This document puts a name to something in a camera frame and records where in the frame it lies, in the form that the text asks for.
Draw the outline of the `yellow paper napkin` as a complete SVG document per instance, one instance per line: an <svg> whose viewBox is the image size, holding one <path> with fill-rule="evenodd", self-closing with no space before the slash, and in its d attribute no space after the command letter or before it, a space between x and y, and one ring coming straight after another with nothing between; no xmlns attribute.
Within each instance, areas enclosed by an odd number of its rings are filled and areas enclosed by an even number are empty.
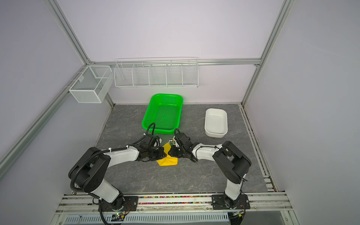
<svg viewBox="0 0 360 225"><path fill-rule="evenodd" d="M167 166L175 166L178 165L178 158L176 157L171 157L169 155L169 151L171 149L171 145L169 143L166 143L164 146L164 153L166 154L166 157L160 160L157 160L157 163L161 166L161 167L167 167Z"/></svg>

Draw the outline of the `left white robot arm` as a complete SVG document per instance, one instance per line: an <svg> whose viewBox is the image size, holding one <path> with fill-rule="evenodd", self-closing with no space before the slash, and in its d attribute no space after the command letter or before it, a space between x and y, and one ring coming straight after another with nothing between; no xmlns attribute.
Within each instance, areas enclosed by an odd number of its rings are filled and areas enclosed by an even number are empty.
<svg viewBox="0 0 360 225"><path fill-rule="evenodd" d="M108 168L125 162L163 159L167 155L161 142L159 136L147 134L139 141L122 148L89 148L68 173L70 188L109 204L113 211L121 210L125 205L123 193L104 179Z"/></svg>

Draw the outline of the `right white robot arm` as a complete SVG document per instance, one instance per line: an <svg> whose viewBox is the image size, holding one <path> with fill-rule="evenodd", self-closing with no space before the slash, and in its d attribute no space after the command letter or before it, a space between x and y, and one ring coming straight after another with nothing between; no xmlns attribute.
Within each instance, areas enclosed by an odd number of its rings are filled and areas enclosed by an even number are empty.
<svg viewBox="0 0 360 225"><path fill-rule="evenodd" d="M169 155L174 158L188 158L197 163L199 160L214 161L227 178L226 189L222 195L212 195L212 206L215 210L250 209L248 196L242 186L252 165L251 160L231 141L219 145L192 143L190 138L179 129L174 131L175 145Z"/></svg>

